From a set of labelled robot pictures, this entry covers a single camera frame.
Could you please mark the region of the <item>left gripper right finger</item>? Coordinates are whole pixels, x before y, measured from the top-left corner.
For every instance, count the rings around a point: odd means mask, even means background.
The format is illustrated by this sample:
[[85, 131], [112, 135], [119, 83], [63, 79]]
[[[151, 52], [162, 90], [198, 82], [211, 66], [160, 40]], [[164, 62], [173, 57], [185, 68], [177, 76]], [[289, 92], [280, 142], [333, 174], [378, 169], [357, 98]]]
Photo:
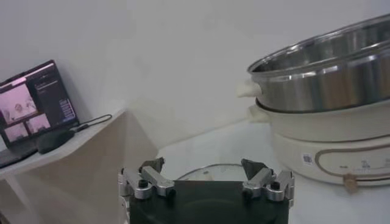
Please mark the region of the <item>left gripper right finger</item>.
[[245, 201], [262, 196], [273, 202], [294, 201], [295, 177], [289, 170], [279, 174], [261, 162], [242, 159], [241, 165], [247, 177], [243, 182], [242, 194]]

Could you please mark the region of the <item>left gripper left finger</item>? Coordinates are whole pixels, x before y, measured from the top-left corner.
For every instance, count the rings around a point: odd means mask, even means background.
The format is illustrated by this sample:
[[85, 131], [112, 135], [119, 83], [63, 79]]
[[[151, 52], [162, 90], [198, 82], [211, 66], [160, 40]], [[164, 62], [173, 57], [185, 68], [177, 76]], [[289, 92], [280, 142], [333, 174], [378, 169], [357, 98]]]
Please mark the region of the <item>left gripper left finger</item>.
[[157, 194], [164, 198], [176, 195], [175, 182], [161, 175], [165, 159], [159, 157], [145, 161], [137, 170], [126, 169], [118, 172], [118, 191], [122, 198], [135, 197], [137, 200], [147, 200]]

